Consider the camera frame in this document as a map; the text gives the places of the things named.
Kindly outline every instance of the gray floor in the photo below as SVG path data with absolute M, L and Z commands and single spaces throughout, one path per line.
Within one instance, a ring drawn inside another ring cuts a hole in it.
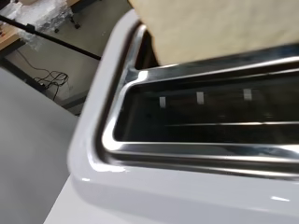
M 102 55 L 114 25 L 130 8 L 125 0 L 97 1 L 75 15 L 76 21 L 81 24 L 80 29 L 76 30 L 69 21 L 66 21 L 60 27 L 60 32 L 53 35 L 94 54 Z M 87 91 L 99 62 L 47 40 L 40 41 L 42 44 L 39 48 L 23 46 L 20 52 L 36 67 L 61 71 L 69 75 L 69 85 L 60 88 L 57 101 L 62 102 Z M 46 75 L 45 72 L 31 68 L 18 52 L 13 52 L 7 58 L 31 77 Z
M 77 118 L 1 68 L 0 78 L 1 223 L 42 224 L 69 176 Z

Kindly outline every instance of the toaster slot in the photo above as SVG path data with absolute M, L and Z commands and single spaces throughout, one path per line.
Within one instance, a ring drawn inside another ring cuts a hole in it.
M 298 144 L 299 79 L 158 91 L 155 83 L 126 94 L 117 141 Z

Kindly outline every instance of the bread slice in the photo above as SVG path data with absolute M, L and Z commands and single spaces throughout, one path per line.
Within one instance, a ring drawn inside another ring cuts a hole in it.
M 161 65 L 299 41 L 298 0 L 130 0 Z

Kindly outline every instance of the white floor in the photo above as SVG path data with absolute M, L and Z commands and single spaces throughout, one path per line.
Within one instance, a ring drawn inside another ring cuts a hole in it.
M 66 21 L 58 34 L 54 36 L 97 55 L 102 55 L 106 42 L 116 22 L 130 9 L 126 0 L 97 1 L 75 15 L 81 28 L 76 30 L 70 21 Z M 60 88 L 57 101 L 87 91 L 93 81 L 94 72 L 100 62 L 66 49 L 47 40 L 41 40 L 38 50 L 29 46 L 19 48 L 19 51 L 35 67 L 50 71 L 61 71 L 69 75 L 69 85 Z M 31 77 L 44 77 L 47 73 L 31 68 L 20 54 L 15 51 L 7 58 Z

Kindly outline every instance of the black cable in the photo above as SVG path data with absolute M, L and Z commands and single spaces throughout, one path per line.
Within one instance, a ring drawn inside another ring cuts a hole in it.
M 60 88 L 60 87 L 57 85 L 57 89 L 56 89 L 56 92 L 55 92 L 55 94 L 54 94 L 53 101 L 55 101 L 55 98 L 56 98 L 56 96 L 57 96 L 57 93 L 58 93 L 59 88 Z
M 21 57 L 29 64 L 30 67 L 34 68 L 35 70 L 39 70 L 39 71 L 45 71 L 47 73 L 49 73 L 50 71 L 44 68 L 37 68 L 34 67 L 31 63 L 29 63 L 29 61 L 26 59 L 26 57 L 17 49 L 17 52 L 21 55 Z
M 44 69 L 44 68 L 37 68 L 37 67 L 33 66 L 18 49 L 17 49 L 17 51 L 22 56 L 22 58 L 28 63 L 28 65 L 30 67 L 34 68 L 37 71 L 44 71 L 44 72 L 48 73 L 47 76 L 45 76 L 45 77 L 35 77 L 34 80 L 37 83 L 44 85 L 47 90 L 52 86 L 56 86 L 57 89 L 56 89 L 56 92 L 55 92 L 55 94 L 53 96 L 53 99 L 52 99 L 53 101 L 55 101 L 55 98 L 58 94 L 58 91 L 59 91 L 60 87 L 62 87 L 65 83 L 68 83 L 68 79 L 69 79 L 68 74 L 63 73 L 63 72 L 58 72 L 58 71 L 50 72 L 49 70 Z

